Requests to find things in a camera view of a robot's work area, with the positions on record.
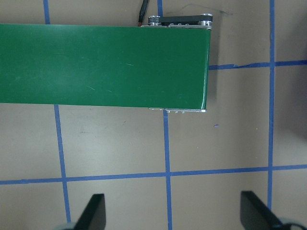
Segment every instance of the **blue tape line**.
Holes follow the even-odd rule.
[[[163,1],[157,0],[157,3],[158,3],[158,15],[162,17],[163,16]]]
[[[269,101],[269,151],[268,151],[268,201],[272,208],[273,141],[274,141],[274,91],[275,91],[275,2],[270,0],[270,101]]]
[[[100,175],[100,176],[80,176],[67,177],[66,181],[98,181],[98,180],[115,180],[115,179],[129,179],[129,178],[146,178],[146,177],[164,177],[165,172],[153,173],[135,173],[135,174],[119,174],[119,175]]]
[[[268,167],[212,169],[212,170],[172,172],[172,176],[191,176],[191,175],[209,175],[209,174],[226,174],[226,173],[251,173],[251,172],[263,172],[267,170],[268,170]]]
[[[299,61],[276,61],[275,66],[301,66],[307,65],[307,60]]]
[[[164,125],[164,150],[165,150],[165,172],[166,172],[167,222],[168,222],[168,230],[172,230],[173,229],[172,190],[171,190],[171,172],[170,172],[169,138],[168,138],[168,113],[166,110],[163,110],[163,125]]]
[[[284,165],[284,166],[273,166],[273,170],[295,170],[295,169],[307,169],[307,164],[299,165]]]
[[[9,180],[0,181],[0,185],[4,184],[37,184],[37,183],[54,183],[62,182],[62,178],[47,178],[47,179],[22,179],[22,180]]]
[[[69,207],[69,198],[68,198],[68,189],[66,182],[66,171],[65,171],[65,160],[64,160],[64,152],[63,152],[63,142],[62,142],[62,132],[61,132],[61,121],[59,118],[59,105],[54,105],[54,115],[56,120],[57,127],[57,137],[58,137],[58,146],[59,146],[59,163],[61,166],[61,176],[63,178],[63,194],[64,194],[64,202],[65,202],[65,211],[66,211],[66,220],[68,223],[71,222],[71,212]]]
[[[49,16],[49,3],[48,0],[43,0],[44,4],[44,15],[45,15],[45,24],[50,24],[50,16]]]
[[[245,69],[245,68],[263,68],[263,67],[269,67],[269,62],[256,62],[256,63],[250,63],[248,65],[243,66],[237,66],[235,64],[226,64],[226,65],[212,65],[209,66],[209,70],[217,70],[217,69]]]
[[[134,174],[117,174],[117,175],[100,175],[100,176],[80,176],[63,178],[46,178],[46,179],[22,179],[0,181],[0,185],[4,184],[37,184],[37,183],[55,183],[55,182],[72,182],[72,181],[99,181],[99,180],[116,180],[129,178],[147,178],[147,177],[166,177],[170,176],[190,176],[190,175],[207,175],[207,174],[226,174],[226,173],[251,173],[268,171],[269,167],[254,168],[234,168],[234,169],[212,169],[198,171],[181,171],[181,172],[150,172],[150,173],[134,173]],[[273,166],[274,171],[307,169],[307,164],[299,165],[282,165]]]

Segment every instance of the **green belt surface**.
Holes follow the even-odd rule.
[[[0,24],[0,103],[206,109],[210,33]]]

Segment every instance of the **blue painter's tape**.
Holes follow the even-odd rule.
[[[65,178],[66,171],[65,171],[65,160],[64,160],[62,132],[61,132],[61,121],[59,118],[59,105],[57,104],[54,105],[54,115],[55,115],[56,128],[57,128],[58,147],[59,147],[59,163],[61,166],[61,176],[62,178]]]
[[[43,0],[43,4],[44,4],[45,24],[50,24],[48,0]]]
[[[71,182],[71,181],[99,181],[99,180],[116,180],[116,179],[164,177],[164,176],[166,176],[165,172],[153,172],[153,173],[135,173],[135,174],[119,174],[119,175],[67,177],[66,180],[67,180],[67,182]]]
[[[63,142],[62,142],[62,132],[61,132],[61,121],[59,117],[59,105],[54,105],[54,115],[56,120],[56,128],[57,128],[57,137],[58,137],[58,147],[59,147],[59,163],[61,167],[61,176],[63,179],[63,194],[64,194],[64,202],[65,202],[65,210],[66,210],[66,220],[68,223],[71,222],[71,212],[69,207],[69,198],[68,198],[68,189],[66,182],[66,171],[65,171],[65,160],[64,160],[64,151],[63,151]]]
[[[157,2],[158,2],[158,15],[162,17],[163,16],[163,1],[157,0]]]
[[[273,139],[275,94],[275,1],[270,0],[270,100],[269,100],[269,151],[268,151],[268,208],[272,208],[273,187]]]
[[[235,64],[226,64],[226,65],[213,65],[209,66],[209,70],[217,70],[217,69],[245,69],[245,68],[263,68],[263,67],[269,67],[269,62],[256,62],[256,63],[250,63],[248,65],[238,66]]]
[[[299,165],[284,165],[284,166],[273,166],[273,170],[295,170],[295,169],[307,169],[307,164],[299,164]]]
[[[209,175],[209,174],[225,174],[225,173],[251,173],[251,172],[264,172],[267,170],[268,167],[212,169],[212,170],[172,172],[172,176]]]
[[[47,178],[47,179],[22,179],[22,180],[8,180],[0,181],[0,185],[4,184],[38,184],[38,183],[54,183],[62,182],[62,178]]]
[[[301,66],[307,65],[307,60],[299,61],[276,61],[275,66]]]
[[[169,157],[168,113],[166,110],[163,110],[163,125],[164,125],[164,150],[165,150],[165,172],[166,172],[167,222],[168,222],[168,230],[172,230],[173,229],[172,189],[171,189],[171,172],[170,172],[170,157]]]

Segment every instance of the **beige surface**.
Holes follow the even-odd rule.
[[[169,116],[171,170],[267,166],[269,69],[211,71],[208,91],[207,113]]]
[[[272,210],[279,218],[296,220],[307,226],[307,169],[273,173]]]
[[[142,0],[48,2],[51,23],[136,26]],[[211,65],[245,65],[269,61],[269,2],[163,0],[163,12],[212,12]],[[307,59],[306,12],[304,0],[275,1],[277,61]],[[156,0],[147,15],[157,15]],[[0,0],[0,23],[44,22],[42,0]],[[276,68],[274,165],[307,163],[306,71]],[[269,68],[210,71],[208,93],[208,113],[169,115],[171,170],[267,166]],[[59,111],[67,176],[164,172],[161,111],[62,105]],[[306,170],[273,175],[276,215],[307,224]],[[60,176],[53,106],[0,104],[0,229],[65,223],[61,183],[1,181]],[[251,189],[267,200],[267,172],[177,176],[171,182],[173,230],[242,229],[240,191]],[[165,178],[69,182],[68,191],[72,221],[93,193],[103,192],[107,229],[167,229]]]
[[[142,0],[49,0],[51,24],[137,26]],[[157,15],[150,0],[144,22]]]
[[[266,203],[267,173],[172,177],[173,229],[242,230],[242,190],[253,190]]]
[[[76,221],[95,193],[106,197],[106,230],[166,230],[165,178],[68,183],[71,219]]]
[[[307,60],[307,1],[275,1],[276,61]]]
[[[210,65],[270,60],[269,1],[163,0],[164,16],[202,13],[213,13]]]
[[[0,23],[45,24],[42,0],[1,0]]]
[[[1,230],[51,230],[66,222],[62,183],[0,185]]]
[[[307,66],[276,68],[274,165],[307,164]]]
[[[0,104],[0,180],[61,177],[53,105]]]
[[[60,106],[67,176],[165,172],[163,114]]]

